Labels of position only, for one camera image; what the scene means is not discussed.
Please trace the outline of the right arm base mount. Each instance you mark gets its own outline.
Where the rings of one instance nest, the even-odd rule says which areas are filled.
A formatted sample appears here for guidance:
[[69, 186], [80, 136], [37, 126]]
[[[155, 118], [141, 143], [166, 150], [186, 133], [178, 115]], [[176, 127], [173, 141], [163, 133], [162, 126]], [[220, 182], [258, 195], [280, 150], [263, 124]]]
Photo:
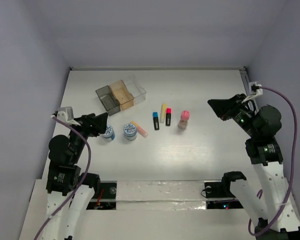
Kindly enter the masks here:
[[225, 190], [220, 181], [207, 181], [201, 191], [205, 198], [207, 210], [243, 209], [241, 203], [228, 190]]

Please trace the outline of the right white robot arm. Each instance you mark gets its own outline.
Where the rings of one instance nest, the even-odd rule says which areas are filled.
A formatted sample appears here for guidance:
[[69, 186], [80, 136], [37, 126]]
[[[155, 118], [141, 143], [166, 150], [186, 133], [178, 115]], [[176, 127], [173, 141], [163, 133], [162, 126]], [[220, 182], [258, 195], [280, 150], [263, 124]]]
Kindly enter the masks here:
[[251, 96], [236, 94], [229, 99], [210, 99], [208, 105], [222, 121], [234, 120], [249, 139], [245, 149], [259, 182], [264, 201], [240, 171], [223, 174], [210, 193], [233, 197], [249, 216], [249, 233], [257, 240], [300, 240], [300, 220], [292, 205], [291, 186], [284, 176], [283, 156], [275, 135], [281, 129], [281, 113], [266, 105], [250, 109]]

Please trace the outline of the blue white slime jar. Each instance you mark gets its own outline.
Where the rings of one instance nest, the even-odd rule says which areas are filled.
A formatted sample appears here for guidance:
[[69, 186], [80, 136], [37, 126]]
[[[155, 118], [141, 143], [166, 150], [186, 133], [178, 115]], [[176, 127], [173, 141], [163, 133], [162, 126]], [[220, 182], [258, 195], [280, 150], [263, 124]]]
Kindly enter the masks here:
[[106, 129], [105, 129], [105, 133], [102, 134], [101, 136], [107, 142], [113, 141], [116, 137], [114, 128], [110, 124], [107, 124]]

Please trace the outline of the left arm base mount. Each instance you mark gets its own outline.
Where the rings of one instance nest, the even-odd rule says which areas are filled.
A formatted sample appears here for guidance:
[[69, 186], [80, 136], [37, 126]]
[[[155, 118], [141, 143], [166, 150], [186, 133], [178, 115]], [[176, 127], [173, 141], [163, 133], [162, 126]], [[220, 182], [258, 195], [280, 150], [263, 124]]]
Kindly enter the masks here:
[[101, 182], [100, 188], [87, 205], [87, 210], [115, 210], [117, 201], [117, 182]]

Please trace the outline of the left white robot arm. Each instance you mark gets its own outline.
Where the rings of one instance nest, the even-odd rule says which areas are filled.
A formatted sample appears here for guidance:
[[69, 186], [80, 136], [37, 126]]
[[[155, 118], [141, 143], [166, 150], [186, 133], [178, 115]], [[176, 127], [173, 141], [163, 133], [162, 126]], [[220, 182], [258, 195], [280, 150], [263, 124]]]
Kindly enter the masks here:
[[92, 160], [88, 138], [106, 132], [108, 113], [74, 117], [71, 107], [62, 107], [51, 118], [70, 132], [49, 141], [46, 220], [34, 239], [74, 240], [90, 200], [101, 191], [100, 176], [88, 172]]

